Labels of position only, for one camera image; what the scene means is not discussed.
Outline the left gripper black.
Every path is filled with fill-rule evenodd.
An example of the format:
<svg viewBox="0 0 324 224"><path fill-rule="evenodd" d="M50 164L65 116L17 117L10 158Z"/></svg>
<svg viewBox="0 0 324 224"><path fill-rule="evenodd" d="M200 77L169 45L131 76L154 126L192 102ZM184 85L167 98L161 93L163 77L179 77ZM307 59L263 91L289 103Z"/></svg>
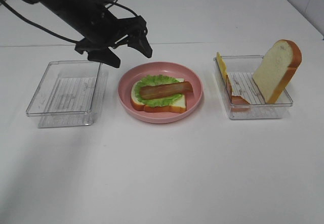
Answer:
<svg viewBox="0 0 324 224"><path fill-rule="evenodd" d="M89 61L119 68L120 58L106 48L122 44L147 58L152 57L152 48L146 38L146 21L141 16L118 19L110 11L96 6L75 6L74 16L79 22L78 32L85 37L76 44L75 50L81 54L89 51Z"/></svg>

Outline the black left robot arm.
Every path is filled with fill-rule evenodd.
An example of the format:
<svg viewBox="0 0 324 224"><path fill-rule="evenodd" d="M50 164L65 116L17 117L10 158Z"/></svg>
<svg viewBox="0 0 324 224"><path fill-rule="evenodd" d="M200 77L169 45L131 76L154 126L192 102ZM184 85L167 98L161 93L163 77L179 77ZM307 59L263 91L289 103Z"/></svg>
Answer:
<svg viewBox="0 0 324 224"><path fill-rule="evenodd" d="M103 63L114 68L120 67L120 58L112 52L119 46L127 45L151 58L152 48L147 41L146 21L133 14L131 18L117 18L109 8L119 6L118 0L22 0L28 4L41 3L73 29L83 39L76 41L56 34L28 19L9 6L1 4L26 23L48 34L75 44L79 54L87 53L88 60Z"/></svg>

